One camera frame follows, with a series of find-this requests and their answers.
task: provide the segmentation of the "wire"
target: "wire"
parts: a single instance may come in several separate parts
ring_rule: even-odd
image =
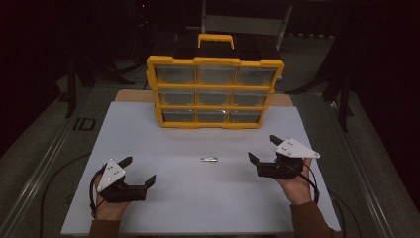
[[[303,178],[306,182],[308,182],[313,188],[314,188],[314,201],[315,203],[318,204],[318,200],[319,200],[319,189],[318,189],[318,185],[316,184],[316,179],[315,176],[312,172],[312,170],[305,165],[305,163],[302,162],[302,165],[305,165],[309,171],[312,174],[312,177],[314,177],[314,182],[312,182],[311,180],[309,180],[309,178],[307,178],[305,175],[303,175],[302,173],[298,172],[297,170],[294,169],[294,167],[288,165],[287,163],[283,163],[282,161],[280,161],[282,164],[284,164],[285,166],[287,166],[289,169],[293,170],[299,177]]]
[[[52,177],[50,178],[50,180],[47,182],[47,186],[44,189],[44,193],[43,193],[43,197],[41,198],[41,211],[40,211],[40,238],[43,237],[43,233],[44,233],[44,203],[46,201],[46,196],[47,196],[47,191],[49,190],[50,185],[53,182],[53,179],[55,179],[55,177],[61,172],[63,171],[65,168],[67,168],[68,166],[70,166],[71,164],[73,164],[74,162],[77,162],[85,157],[90,156],[91,153],[87,153],[85,155],[82,155],[70,162],[68,162],[67,164],[65,164],[64,166],[62,166],[61,168],[58,169],[58,171],[56,171]]]
[[[351,209],[347,206],[347,204],[338,195],[336,195],[334,192],[332,192],[328,188],[327,188],[327,191],[328,191],[328,193],[330,193],[330,195],[333,195],[336,199],[338,199],[347,208],[347,210],[350,212],[353,219],[355,220],[356,227],[358,228],[359,237],[362,238],[361,226],[359,225],[358,219],[356,219],[356,216],[354,215],[354,213],[351,211]]]

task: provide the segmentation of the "white paper sheet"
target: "white paper sheet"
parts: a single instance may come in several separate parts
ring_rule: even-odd
[[[252,152],[261,161],[275,159],[271,134],[310,146],[295,107],[270,107],[259,129],[169,129],[158,125],[152,103],[113,102],[61,233],[88,233],[92,176],[110,158],[119,162],[129,156],[133,162],[125,168],[127,184],[143,184],[153,175],[157,181],[148,190],[146,201],[130,204],[120,233],[290,232],[289,202],[281,187],[271,178],[259,178],[248,158]],[[218,162],[200,162],[202,157],[217,157]],[[318,206],[328,225],[340,230],[316,160],[311,169],[321,193]]]

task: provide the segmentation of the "hand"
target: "hand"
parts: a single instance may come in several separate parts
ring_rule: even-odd
[[[305,158],[303,163],[307,166],[303,166],[302,174],[309,178],[309,167],[311,165],[312,159]],[[284,194],[287,199],[293,205],[301,205],[312,201],[311,192],[309,189],[309,183],[301,177],[296,177],[294,179],[275,179],[283,188]]]
[[[102,175],[98,176],[95,180],[95,187],[98,187],[99,182],[101,181]],[[127,206],[130,202],[121,202],[121,203],[109,203],[96,192],[96,220],[112,220],[119,221],[124,214]]]

